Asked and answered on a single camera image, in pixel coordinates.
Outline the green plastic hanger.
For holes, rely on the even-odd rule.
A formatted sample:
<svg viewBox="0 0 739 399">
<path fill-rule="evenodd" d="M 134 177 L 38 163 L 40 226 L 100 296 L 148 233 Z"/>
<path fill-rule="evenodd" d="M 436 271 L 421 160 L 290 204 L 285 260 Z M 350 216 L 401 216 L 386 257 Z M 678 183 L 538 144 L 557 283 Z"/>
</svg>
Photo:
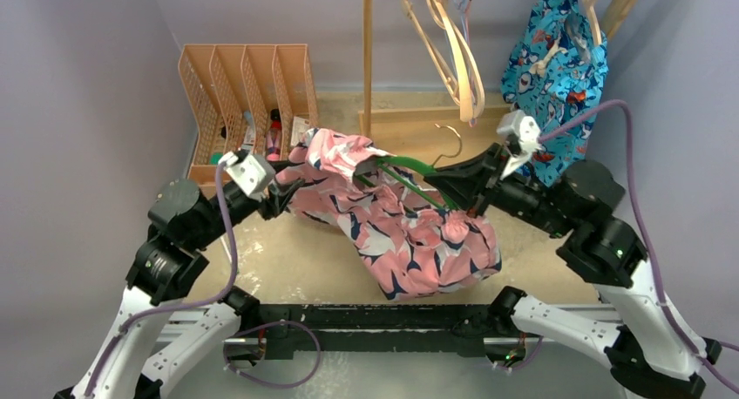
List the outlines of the green plastic hanger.
<svg viewBox="0 0 739 399">
<path fill-rule="evenodd" d="M 397 183 L 404 186 L 406 190 L 410 190 L 412 193 L 420 196 L 434 208 L 459 210 L 460 207 L 458 204 L 441 190 L 436 189 L 436 192 L 441 197 L 441 199 L 438 199 L 436 196 L 431 196 L 432 188 L 426 188 L 421 185 L 428 175 L 437 172 L 436 164 L 441 159 L 454 159 L 461 154 L 463 149 L 463 140 L 454 127 L 440 124 L 435 124 L 435 127 L 440 130 L 446 129 L 454 135 L 458 143 L 457 150 L 454 153 L 441 153 L 430 165 L 407 156 L 373 156 L 357 166 L 357 170 L 353 174 L 353 179 L 367 187 L 374 187 L 376 184 L 370 179 L 370 174 L 372 172 L 384 172 Z"/>
</svg>

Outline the pink shark print shorts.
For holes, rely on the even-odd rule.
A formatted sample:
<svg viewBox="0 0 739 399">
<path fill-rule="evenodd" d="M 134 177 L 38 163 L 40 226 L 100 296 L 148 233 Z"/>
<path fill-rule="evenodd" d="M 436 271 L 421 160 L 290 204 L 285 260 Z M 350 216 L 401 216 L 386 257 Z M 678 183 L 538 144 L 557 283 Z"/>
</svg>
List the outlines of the pink shark print shorts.
<svg viewBox="0 0 739 399">
<path fill-rule="evenodd" d="M 417 187 L 405 166 L 375 166 L 388 152 L 361 135 L 305 132 L 278 182 L 302 180 L 288 210 L 340 229 L 390 301 L 450 293 L 502 268 L 492 223 Z"/>
</svg>

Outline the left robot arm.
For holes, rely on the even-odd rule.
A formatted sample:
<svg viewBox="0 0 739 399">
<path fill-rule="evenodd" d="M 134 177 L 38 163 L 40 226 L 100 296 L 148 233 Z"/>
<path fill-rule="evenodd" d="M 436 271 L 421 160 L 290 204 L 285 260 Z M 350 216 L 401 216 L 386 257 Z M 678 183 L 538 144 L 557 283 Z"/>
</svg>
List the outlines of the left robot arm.
<svg viewBox="0 0 739 399">
<path fill-rule="evenodd" d="M 184 376 L 227 338 L 248 337 L 286 325 L 284 310 L 265 312 L 233 280 L 216 295 L 187 302 L 207 267 L 205 249 L 253 213 L 282 213 L 298 189 L 280 185 L 283 161 L 225 155 L 217 166 L 216 194 L 207 198 L 189 179 L 175 179 L 150 208 L 148 238 L 125 278 L 122 301 L 105 343 L 83 378 L 61 398 L 166 398 Z"/>
</svg>

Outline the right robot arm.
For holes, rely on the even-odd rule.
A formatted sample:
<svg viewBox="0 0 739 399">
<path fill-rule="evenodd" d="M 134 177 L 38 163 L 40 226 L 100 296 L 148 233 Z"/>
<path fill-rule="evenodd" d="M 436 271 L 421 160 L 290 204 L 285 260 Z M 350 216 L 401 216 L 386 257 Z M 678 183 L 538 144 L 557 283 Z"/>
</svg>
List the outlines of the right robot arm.
<svg viewBox="0 0 739 399">
<path fill-rule="evenodd" d="M 428 172 L 424 180 L 467 213 L 494 206 L 561 238 L 557 255 L 611 304 L 620 322 L 587 318 L 508 286 L 488 307 L 487 325 L 500 335 L 536 334 L 576 350 L 638 397 L 702 396 L 701 367 L 717 361 L 721 344 L 680 319 L 656 281 L 657 265 L 644 239 L 614 216 L 624 188 L 592 160 L 570 165 L 550 187 L 505 176 L 508 160 L 496 144 L 473 159 Z"/>
</svg>

